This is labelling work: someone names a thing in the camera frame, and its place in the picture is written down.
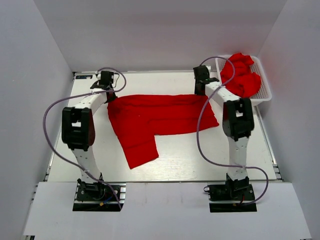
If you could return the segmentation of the red t shirt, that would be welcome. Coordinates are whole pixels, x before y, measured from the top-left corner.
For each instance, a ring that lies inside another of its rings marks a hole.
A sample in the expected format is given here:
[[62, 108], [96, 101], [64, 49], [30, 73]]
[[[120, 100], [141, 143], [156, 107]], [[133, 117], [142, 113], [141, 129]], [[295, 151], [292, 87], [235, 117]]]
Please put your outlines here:
[[[190, 134], [207, 100], [205, 95], [127, 95], [107, 105], [108, 118], [130, 169], [159, 157], [156, 136]], [[199, 130], [218, 127], [210, 104]]]

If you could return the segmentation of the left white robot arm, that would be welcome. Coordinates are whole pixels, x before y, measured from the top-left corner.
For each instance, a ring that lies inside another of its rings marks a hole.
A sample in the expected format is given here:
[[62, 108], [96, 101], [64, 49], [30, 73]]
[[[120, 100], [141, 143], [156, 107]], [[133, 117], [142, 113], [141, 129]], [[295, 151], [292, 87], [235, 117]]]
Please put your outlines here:
[[112, 91], [115, 73], [103, 70], [97, 75], [97, 81], [90, 87], [94, 92], [105, 90], [103, 93], [93, 93], [85, 96], [79, 103], [62, 110], [62, 142], [74, 154], [77, 164], [83, 169], [81, 181], [91, 184], [88, 193], [99, 200], [105, 196], [106, 187], [97, 182], [103, 180], [98, 169], [93, 152], [96, 138], [94, 114], [104, 104], [115, 100], [116, 94]]

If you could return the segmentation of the red t shirts pile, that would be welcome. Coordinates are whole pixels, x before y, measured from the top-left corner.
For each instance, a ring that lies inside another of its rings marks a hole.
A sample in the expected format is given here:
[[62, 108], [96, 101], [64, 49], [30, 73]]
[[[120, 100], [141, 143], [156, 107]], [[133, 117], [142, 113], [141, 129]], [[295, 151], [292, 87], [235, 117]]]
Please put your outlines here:
[[242, 53], [233, 54], [228, 58], [235, 68], [234, 78], [226, 84], [226, 88], [241, 98], [250, 98], [257, 94], [261, 87], [261, 77], [251, 71], [254, 64], [249, 55]]

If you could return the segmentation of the blue table label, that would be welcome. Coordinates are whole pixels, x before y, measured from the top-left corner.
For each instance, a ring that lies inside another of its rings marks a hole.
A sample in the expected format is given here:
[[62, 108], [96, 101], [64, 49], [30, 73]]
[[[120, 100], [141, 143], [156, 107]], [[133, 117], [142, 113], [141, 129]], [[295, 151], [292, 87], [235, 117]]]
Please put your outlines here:
[[83, 79], [92, 79], [93, 76], [91, 74], [90, 75], [76, 75], [75, 78], [83, 80]]

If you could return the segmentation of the white plastic basket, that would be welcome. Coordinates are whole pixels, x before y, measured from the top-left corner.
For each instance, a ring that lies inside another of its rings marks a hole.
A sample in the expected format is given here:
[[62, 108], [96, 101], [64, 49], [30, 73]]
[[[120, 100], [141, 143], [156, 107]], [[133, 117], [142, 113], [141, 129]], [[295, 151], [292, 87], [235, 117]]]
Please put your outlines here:
[[[231, 63], [228, 62], [230, 57], [231, 55], [223, 55], [222, 58], [215, 60], [217, 78], [221, 83], [226, 82], [233, 74]], [[272, 94], [260, 60], [253, 55], [250, 55], [250, 57], [254, 61], [254, 64], [250, 67], [251, 71], [258, 74], [261, 78], [259, 92], [250, 97], [252, 105], [257, 106], [262, 102], [270, 101]]]

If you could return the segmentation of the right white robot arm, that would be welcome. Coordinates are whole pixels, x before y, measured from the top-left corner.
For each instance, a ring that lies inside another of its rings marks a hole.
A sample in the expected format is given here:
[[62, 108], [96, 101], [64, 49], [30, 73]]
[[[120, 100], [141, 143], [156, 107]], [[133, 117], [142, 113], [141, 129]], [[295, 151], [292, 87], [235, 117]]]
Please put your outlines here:
[[[241, 98], [226, 87], [220, 84], [219, 80], [210, 78], [209, 70], [206, 66], [200, 65], [193, 68], [195, 88], [194, 93], [205, 95], [206, 89], [212, 93], [205, 101], [196, 127], [196, 142], [200, 155], [209, 163], [228, 168], [226, 181], [229, 184], [225, 187], [226, 195], [236, 200], [244, 193], [244, 188], [249, 185], [249, 177], [246, 169], [247, 165], [247, 145], [254, 129], [254, 118], [251, 100]], [[203, 154], [199, 140], [200, 123], [203, 119], [205, 108], [209, 100], [213, 99], [222, 107], [222, 129], [227, 136], [229, 145], [229, 164], [215, 163]]]

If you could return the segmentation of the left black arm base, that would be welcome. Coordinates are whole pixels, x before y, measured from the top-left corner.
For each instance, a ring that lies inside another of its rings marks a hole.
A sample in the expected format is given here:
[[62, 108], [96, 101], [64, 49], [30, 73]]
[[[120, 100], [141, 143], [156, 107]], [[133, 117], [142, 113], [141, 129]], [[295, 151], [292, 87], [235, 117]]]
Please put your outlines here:
[[73, 212], [120, 212], [125, 203], [126, 184], [85, 183], [80, 178], [73, 201]]

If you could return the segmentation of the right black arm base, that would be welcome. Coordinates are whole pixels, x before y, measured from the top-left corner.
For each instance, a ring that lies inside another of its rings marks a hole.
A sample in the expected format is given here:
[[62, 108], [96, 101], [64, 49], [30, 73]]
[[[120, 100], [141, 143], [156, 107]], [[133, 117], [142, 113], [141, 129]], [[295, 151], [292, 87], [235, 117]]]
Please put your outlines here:
[[208, 195], [210, 213], [253, 213], [257, 212], [253, 186], [232, 189], [228, 183], [209, 184], [203, 188]]

